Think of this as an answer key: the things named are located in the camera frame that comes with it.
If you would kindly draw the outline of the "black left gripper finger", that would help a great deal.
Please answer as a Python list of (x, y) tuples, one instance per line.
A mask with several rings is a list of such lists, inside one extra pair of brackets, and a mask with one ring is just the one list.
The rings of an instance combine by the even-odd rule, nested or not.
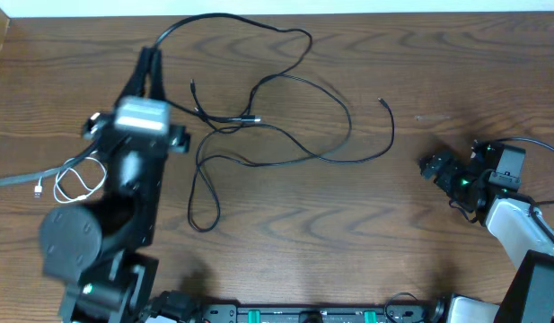
[(150, 92), (149, 98), (152, 100), (165, 100), (165, 90), (163, 85), (163, 60), (162, 51), (154, 49), (150, 63)]
[(126, 85), (117, 97), (117, 104), (122, 99), (128, 96), (144, 97), (145, 96), (145, 79), (149, 71), (151, 63), (152, 50), (148, 47), (142, 47), (136, 66), (132, 75), (129, 77)]

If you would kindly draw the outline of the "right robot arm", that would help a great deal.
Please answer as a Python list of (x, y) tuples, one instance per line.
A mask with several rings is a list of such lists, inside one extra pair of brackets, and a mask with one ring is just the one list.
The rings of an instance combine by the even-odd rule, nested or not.
[[(299, 58), (297, 62), (298, 64), (300, 64), (303, 60), (303, 56), (304, 54)], [(335, 150), (341, 147), (345, 141), (350, 138), (353, 127), (352, 117), (347, 109), (347, 106), (340, 101), (338, 97), (331, 94), (316, 83), (312, 83), (308, 80), (287, 73), (288, 71), (294, 69), (296, 65), (292, 65), (280, 73), (268, 74), (260, 79), (257, 84), (251, 88), (248, 101), (249, 105), (238, 117), (221, 118), (207, 114), (200, 105), (196, 85), (192, 79), (190, 81), (190, 91), (196, 104), (196, 108), (194, 110), (185, 109), (174, 102), (168, 101), (174, 108), (193, 114), (205, 123), (241, 123), (250, 124), (247, 127), (264, 127), (276, 130), (283, 135), (286, 135), (295, 145), (298, 146), (299, 149), (307, 154), (307, 157), (303, 157), (301, 159), (273, 163), (254, 163), (252, 161), (245, 162), (229, 158), (225, 155), (212, 155), (200, 159), (199, 155), (201, 146), (211, 135), (221, 133), (229, 134), (229, 130), (238, 131), (245, 128), (245, 126), (216, 128), (210, 125), (213, 128), (213, 131), (202, 139), (195, 155), (196, 169), (191, 181), (189, 201), (187, 204), (188, 223), (193, 230), (201, 233), (211, 231), (217, 226), (220, 219), (221, 207), (218, 196), (213, 186), (207, 180), (207, 176), (205, 176), (201, 170), (202, 165), (211, 159), (226, 159), (250, 168), (283, 166), (312, 159), (333, 164), (359, 164), (377, 159), (390, 151), (395, 139), (395, 119), (388, 103), (379, 97), (377, 100), (388, 111), (391, 118), (391, 139), (388, 145), (380, 152), (360, 160), (338, 161), (325, 158), (324, 155), (334, 153)], [(260, 121), (260, 117), (245, 117), (245, 115), (248, 115), (251, 110), (250, 106), (253, 103), (254, 97), (260, 86), (279, 77), (311, 85), (331, 97), (345, 111), (348, 122), (348, 131), (346, 138), (341, 144), (339, 144), (339, 146), (328, 152), (316, 154), (306, 149), (302, 144), (300, 144), (300, 142), (298, 142), (298, 140), (287, 133), (284, 129), (263, 124)], [(479, 210), (479, 215), (472, 219), (466, 217), (466, 220), (471, 223), (481, 222), (482, 225), (484, 225), (488, 231), (496, 237), (498, 241), (500, 241), (514, 265), (517, 266), (517, 272), (510, 288), (506, 292), (505, 298), (499, 306), (493, 305), (492, 303), (475, 301), (474, 299), (463, 296), (453, 296), (448, 310), (444, 307), (440, 310), (438, 306), (441, 305), (438, 305), (436, 306), (434, 313), (430, 314), (428, 312), (423, 312), (422, 314), (424, 316), (421, 317), (420, 320), (412, 322), (439, 322), (442, 317), (445, 318), (446, 322), (485, 322), (485, 319), (486, 322), (547, 322), (547, 319), (552, 319), (554, 308), (554, 231), (547, 225), (547, 223), (545, 223), (541, 215), (539, 205), (552, 204), (554, 201), (536, 203), (529, 196), (517, 195), (516, 188), (508, 188), (506, 186), (498, 187), (497, 184), (493, 184), (491, 181), (484, 179), (488, 174), (492, 175), (493, 172), (496, 172), (498, 168), (478, 170), (473, 174), (476, 178), (466, 181), (468, 178), (461, 176), (462, 172), (460, 169), (452, 169), (453, 162), (455, 161), (448, 157), (446, 157), (448, 159), (445, 160), (444, 157), (444, 154), (439, 154), (429, 158), (428, 164), (421, 167), (422, 176), (426, 179), (430, 179), (435, 176), (435, 184), (449, 185), (446, 188), (441, 188), (449, 194), (450, 207), (460, 210), (464, 215), (466, 215), (467, 212), (477, 212), (477, 209)], [(198, 227), (194, 223), (191, 213), (192, 200), (198, 176), (202, 178), (203, 182), (208, 187), (209, 193), (214, 199), (216, 207), (216, 219), (214, 223), (207, 228)], [(476, 202), (462, 202), (463, 200), (454, 199), (456, 196), (456, 191), (454, 191), (455, 189), (470, 190), (472, 188), (477, 190), (480, 189), (483, 193), (497, 193), (497, 195), (491, 197), (491, 202), (484, 202), (484, 206), (477, 206)]]

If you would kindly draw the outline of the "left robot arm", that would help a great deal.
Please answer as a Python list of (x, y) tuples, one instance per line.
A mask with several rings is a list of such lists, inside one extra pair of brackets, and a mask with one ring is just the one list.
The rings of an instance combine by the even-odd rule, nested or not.
[(163, 87), (162, 52), (144, 47), (112, 111), (90, 117), (83, 137), (105, 164), (102, 196), (52, 209), (40, 225), (44, 275), (62, 282), (64, 322), (136, 322), (158, 267), (152, 244), (164, 166), (186, 153)]

